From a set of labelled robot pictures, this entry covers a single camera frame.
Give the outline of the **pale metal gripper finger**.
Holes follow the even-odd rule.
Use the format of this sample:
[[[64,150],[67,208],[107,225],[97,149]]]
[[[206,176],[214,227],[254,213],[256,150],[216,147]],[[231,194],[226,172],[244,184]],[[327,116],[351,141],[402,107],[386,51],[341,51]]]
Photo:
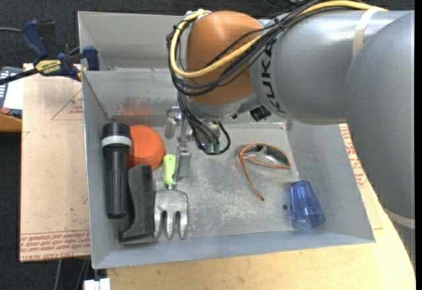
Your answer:
[[[166,111],[166,116],[167,119],[164,128],[164,135],[166,138],[173,138],[176,126],[180,122],[180,109],[178,107],[171,107]]]
[[[177,180],[182,181],[189,176],[192,153],[187,146],[180,146],[177,154]]]

